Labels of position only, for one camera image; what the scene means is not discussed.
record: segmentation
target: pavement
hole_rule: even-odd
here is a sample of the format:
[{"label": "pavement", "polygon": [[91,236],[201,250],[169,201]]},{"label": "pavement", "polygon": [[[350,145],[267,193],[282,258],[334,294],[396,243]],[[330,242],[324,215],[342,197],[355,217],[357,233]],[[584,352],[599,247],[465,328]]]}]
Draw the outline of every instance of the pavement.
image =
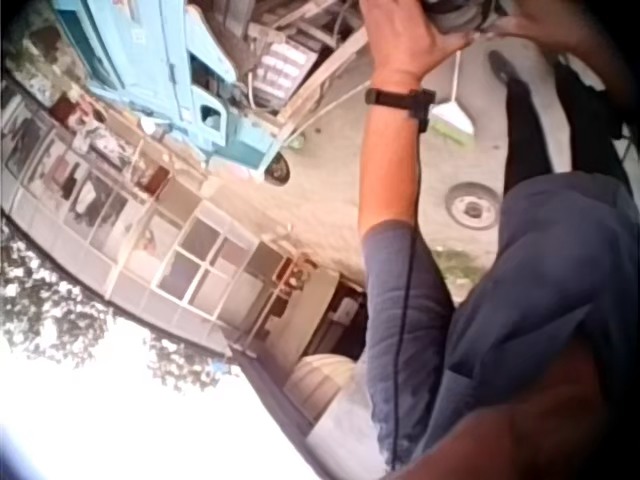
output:
[{"label": "pavement", "polygon": [[[486,61],[493,48],[510,58],[530,84],[555,169],[570,168],[568,124],[555,93],[552,72],[537,48],[525,40],[497,39],[467,49],[462,58],[458,99],[475,123],[475,144],[464,148],[433,132],[421,139],[419,216],[422,233],[432,249],[466,252],[481,268],[489,267],[495,258],[498,229],[479,232],[459,226],[447,214],[444,197],[453,185],[469,181],[502,191],[507,154],[506,92]],[[584,70],[578,62],[574,65]],[[451,92],[453,68],[452,58],[424,82],[443,101]],[[339,90],[340,82],[356,84],[370,71],[368,53],[363,52],[336,80],[334,89]],[[588,72],[585,78],[597,83]],[[284,151],[292,169],[291,181],[285,187],[256,184],[230,173],[232,169],[218,167],[214,173],[220,185],[212,196],[248,228],[262,235],[271,232],[273,236],[286,236],[318,263],[336,268],[356,282],[364,280],[356,226],[359,153],[366,115],[362,97],[351,97],[310,125],[300,151]],[[627,164],[636,167],[637,159]],[[261,213],[243,213],[251,205]]]}]

